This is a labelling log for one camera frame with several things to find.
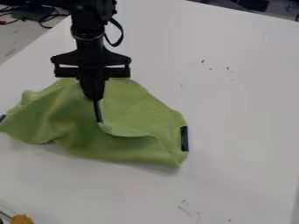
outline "green cloth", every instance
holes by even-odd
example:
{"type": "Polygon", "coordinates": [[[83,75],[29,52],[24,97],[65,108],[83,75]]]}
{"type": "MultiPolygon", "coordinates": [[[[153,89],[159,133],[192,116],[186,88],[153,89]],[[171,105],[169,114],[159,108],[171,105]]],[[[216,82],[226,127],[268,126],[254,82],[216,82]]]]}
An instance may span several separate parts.
{"type": "Polygon", "coordinates": [[[60,79],[40,92],[25,91],[7,112],[0,132],[28,144],[54,141],[66,151],[116,162],[179,167],[184,118],[130,79],[106,82],[103,123],[75,79],[60,79]]]}

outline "yellow object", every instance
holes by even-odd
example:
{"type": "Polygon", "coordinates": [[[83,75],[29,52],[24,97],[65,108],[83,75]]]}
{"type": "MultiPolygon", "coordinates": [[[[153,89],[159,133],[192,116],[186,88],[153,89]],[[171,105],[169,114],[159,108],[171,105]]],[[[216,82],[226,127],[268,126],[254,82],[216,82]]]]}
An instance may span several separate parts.
{"type": "Polygon", "coordinates": [[[33,220],[25,214],[12,217],[10,224],[34,224],[33,220]]]}

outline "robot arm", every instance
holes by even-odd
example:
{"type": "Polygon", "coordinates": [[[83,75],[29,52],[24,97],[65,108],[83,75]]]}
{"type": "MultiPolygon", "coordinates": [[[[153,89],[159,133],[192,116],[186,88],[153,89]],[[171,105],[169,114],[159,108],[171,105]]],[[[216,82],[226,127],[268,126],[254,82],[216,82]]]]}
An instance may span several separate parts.
{"type": "Polygon", "coordinates": [[[72,6],[69,7],[73,22],[71,33],[76,40],[77,50],[51,58],[55,65],[55,76],[75,77],[80,82],[85,96],[94,101],[97,122],[101,122],[101,111],[97,102],[103,98],[105,81],[110,77],[130,77],[131,58],[110,52],[104,45],[104,39],[111,44],[105,33],[105,26],[109,22],[122,32],[120,39],[111,45],[118,46],[123,39],[123,29],[113,19],[113,15],[117,13],[115,7],[115,0],[72,2],[72,6]]]}

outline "table surface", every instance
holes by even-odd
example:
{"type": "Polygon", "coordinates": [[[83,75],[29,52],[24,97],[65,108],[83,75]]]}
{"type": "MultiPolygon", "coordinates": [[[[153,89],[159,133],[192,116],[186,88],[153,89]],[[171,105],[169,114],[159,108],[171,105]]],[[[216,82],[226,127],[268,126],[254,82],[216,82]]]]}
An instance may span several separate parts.
{"type": "MultiPolygon", "coordinates": [[[[299,173],[299,26],[182,0],[120,1],[117,52],[184,114],[179,170],[72,157],[0,135],[0,199],[43,224],[289,223],[299,173]]],[[[0,111],[53,81],[66,19],[0,67],[0,111]]],[[[117,32],[109,29],[109,35],[117,32]]]]}

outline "wire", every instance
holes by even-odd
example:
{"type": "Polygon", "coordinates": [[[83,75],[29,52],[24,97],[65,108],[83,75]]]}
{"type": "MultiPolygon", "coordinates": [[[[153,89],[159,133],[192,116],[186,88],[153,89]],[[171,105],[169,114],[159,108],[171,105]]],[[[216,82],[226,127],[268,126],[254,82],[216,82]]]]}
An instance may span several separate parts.
{"type": "MultiPolygon", "coordinates": [[[[10,15],[10,14],[13,14],[14,11],[17,11],[19,10],[20,8],[22,7],[22,5],[19,5],[19,6],[7,6],[7,7],[4,7],[0,10],[0,13],[3,13],[3,14],[0,14],[0,17],[2,16],[6,16],[6,15],[10,15]]],[[[56,17],[67,17],[69,16],[70,14],[63,14],[63,13],[59,13],[58,10],[55,8],[55,7],[52,7],[53,8],[53,11],[54,11],[54,14],[49,14],[49,15],[45,15],[44,17],[42,17],[40,20],[36,21],[38,22],[38,24],[45,28],[45,29],[51,29],[52,26],[47,26],[47,25],[44,25],[45,22],[48,22],[56,17]]],[[[18,20],[30,20],[26,17],[23,17],[23,18],[17,18],[17,19],[14,19],[12,21],[9,21],[9,22],[6,22],[6,21],[0,21],[0,25],[9,25],[9,24],[12,24],[12,23],[15,23],[17,22],[18,20]]]]}
{"type": "Polygon", "coordinates": [[[42,17],[38,21],[38,23],[41,27],[46,28],[46,29],[52,29],[52,26],[47,26],[47,25],[44,25],[43,23],[48,22],[56,17],[68,17],[70,15],[70,14],[59,13],[55,7],[52,7],[52,8],[54,9],[55,14],[49,14],[49,15],[42,17]]]}
{"type": "MultiPolygon", "coordinates": [[[[10,15],[12,14],[13,12],[6,12],[4,14],[1,14],[0,17],[3,17],[3,16],[6,16],[6,15],[10,15]]],[[[6,22],[6,21],[1,21],[1,25],[9,25],[9,24],[13,24],[13,23],[16,23],[18,20],[20,20],[21,18],[16,18],[15,20],[11,20],[10,22],[6,22]]]]}

